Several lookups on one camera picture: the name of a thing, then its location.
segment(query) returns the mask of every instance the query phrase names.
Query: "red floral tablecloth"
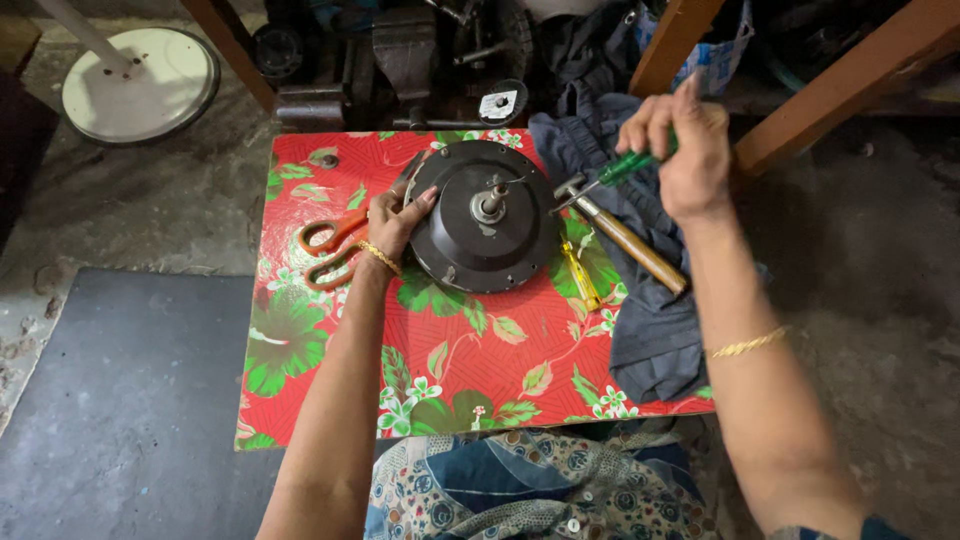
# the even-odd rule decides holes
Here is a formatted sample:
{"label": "red floral tablecloth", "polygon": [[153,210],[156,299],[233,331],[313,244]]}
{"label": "red floral tablecloth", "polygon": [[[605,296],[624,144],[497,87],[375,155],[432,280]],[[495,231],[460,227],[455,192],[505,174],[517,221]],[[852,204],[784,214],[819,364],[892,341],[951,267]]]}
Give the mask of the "red floral tablecloth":
{"label": "red floral tablecloth", "polygon": [[[484,138],[542,168],[526,130],[282,135],[274,140],[253,289],[236,450],[286,446],[307,388],[336,332],[349,287],[312,291],[318,262],[298,231],[386,190],[423,149]],[[339,164],[320,167],[334,154]],[[607,371],[626,295],[590,226],[565,216],[567,235],[604,307],[587,313],[563,260],[507,293],[443,287],[413,261],[387,294],[377,435],[397,437],[713,410],[709,387],[677,402],[632,403]],[[343,399],[349,399],[348,388]]]}

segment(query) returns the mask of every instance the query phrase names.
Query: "gold bracelet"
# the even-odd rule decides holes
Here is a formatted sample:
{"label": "gold bracelet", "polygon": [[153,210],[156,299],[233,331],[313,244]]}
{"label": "gold bracelet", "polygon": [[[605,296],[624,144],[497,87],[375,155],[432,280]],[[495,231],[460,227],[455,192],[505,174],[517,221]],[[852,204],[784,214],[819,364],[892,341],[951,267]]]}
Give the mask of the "gold bracelet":
{"label": "gold bracelet", "polygon": [[365,249],[365,250],[368,250],[370,253],[376,255],[377,258],[379,258],[380,260],[382,260],[384,264],[386,264],[387,266],[389,266],[390,269],[394,271],[394,274],[396,274],[396,276],[397,276],[398,278],[402,275],[402,273],[400,272],[400,267],[397,266],[395,262],[393,262],[392,260],[390,260],[389,257],[383,255],[383,252],[382,252],[382,251],[380,251],[380,250],[376,249],[375,247],[373,247],[373,244],[371,244],[371,243],[368,242],[367,240],[360,240],[359,242],[357,242],[357,245],[360,246],[361,248]]}
{"label": "gold bracelet", "polygon": [[763,347],[768,343],[773,343],[779,339],[783,339],[786,335],[786,327],[780,327],[770,333],[758,337],[757,339],[751,339],[750,341],[741,341],[740,343],[733,343],[722,349],[717,349],[710,355],[711,358],[717,358],[719,356],[737,356],[742,355],[753,349]]}

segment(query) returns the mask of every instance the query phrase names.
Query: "small label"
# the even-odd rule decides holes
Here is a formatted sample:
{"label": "small label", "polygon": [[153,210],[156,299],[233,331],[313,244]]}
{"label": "small label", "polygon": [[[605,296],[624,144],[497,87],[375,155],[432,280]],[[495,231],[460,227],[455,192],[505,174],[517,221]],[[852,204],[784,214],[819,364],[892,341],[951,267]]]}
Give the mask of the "small label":
{"label": "small label", "polygon": [[480,100],[480,116],[499,120],[510,116],[516,104],[516,90],[487,94]]}

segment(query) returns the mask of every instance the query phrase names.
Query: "scissors blade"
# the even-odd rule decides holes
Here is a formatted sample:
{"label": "scissors blade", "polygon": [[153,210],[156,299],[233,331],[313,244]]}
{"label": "scissors blade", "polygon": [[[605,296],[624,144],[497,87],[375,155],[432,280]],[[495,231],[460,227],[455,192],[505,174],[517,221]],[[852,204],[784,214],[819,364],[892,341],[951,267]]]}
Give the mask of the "scissors blade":
{"label": "scissors blade", "polygon": [[403,167],[403,170],[400,171],[400,176],[394,180],[394,185],[403,184],[407,180],[410,180],[410,175],[417,169],[417,165],[420,163],[420,160],[423,159],[423,154],[426,154],[426,150],[420,150],[413,156],[410,162],[407,163],[407,166]]}

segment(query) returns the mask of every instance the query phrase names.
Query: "scissors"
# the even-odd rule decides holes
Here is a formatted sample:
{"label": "scissors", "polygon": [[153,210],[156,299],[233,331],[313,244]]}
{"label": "scissors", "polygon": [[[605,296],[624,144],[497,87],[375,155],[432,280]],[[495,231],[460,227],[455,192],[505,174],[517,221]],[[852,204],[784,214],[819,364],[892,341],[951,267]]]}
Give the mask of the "scissors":
{"label": "scissors", "polygon": [[[400,175],[394,180],[394,186],[401,185],[410,179],[414,171],[417,170],[417,165],[420,164],[420,160],[423,159],[423,154],[425,153],[426,150],[420,150],[413,156],[410,162],[407,163],[407,166],[403,167],[403,170],[400,171]],[[325,259],[319,264],[315,264],[306,271],[306,274],[303,275],[306,286],[313,290],[330,291],[353,279],[353,272],[356,268],[350,267],[347,272],[333,280],[317,282],[317,278],[330,274],[333,270],[340,268],[341,265],[347,264],[348,257],[352,252],[363,249],[360,247],[360,240],[367,239],[369,213],[370,203],[367,203],[340,219],[314,221],[313,223],[307,224],[307,226],[300,231],[300,235],[298,236],[300,246],[303,248],[303,251],[313,257],[319,257],[321,254],[336,250],[337,246],[353,234],[353,240],[348,245],[340,248],[333,257]],[[332,231],[332,234],[330,238],[316,246],[310,245],[310,239],[320,231]]]}

